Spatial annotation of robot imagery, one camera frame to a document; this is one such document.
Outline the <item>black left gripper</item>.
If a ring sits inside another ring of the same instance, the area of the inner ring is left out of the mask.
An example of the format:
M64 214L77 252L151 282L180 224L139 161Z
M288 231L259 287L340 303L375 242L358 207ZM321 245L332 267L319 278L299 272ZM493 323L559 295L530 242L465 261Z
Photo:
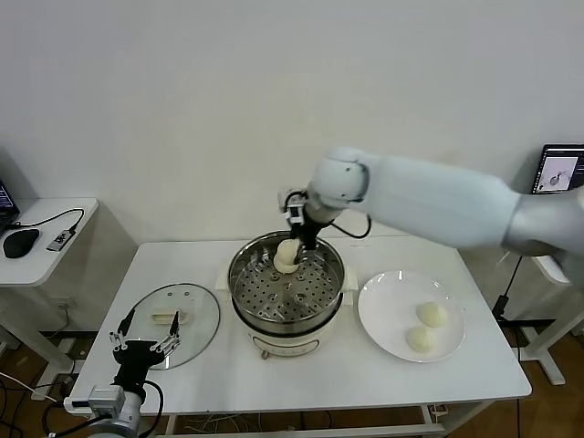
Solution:
M113 383L121 387L142 387L150 367L160 363L160 353L169 356L180 344L180 311L174 313L168 335L161 341L129 340L126 336L130 330L135 310L120 321L117 329L109 333L113 347L114 360L119 369Z

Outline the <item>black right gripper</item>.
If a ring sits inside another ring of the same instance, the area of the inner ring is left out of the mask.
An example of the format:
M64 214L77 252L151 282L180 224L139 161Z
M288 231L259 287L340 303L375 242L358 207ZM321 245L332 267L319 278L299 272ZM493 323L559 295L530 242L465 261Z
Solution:
M317 249L318 234L326 227L331 226L336 218L336 211L326 207L304 207L303 224L298 228L298 238L295 241L296 255L293 265L299 267L304 257L304 250L314 251Z

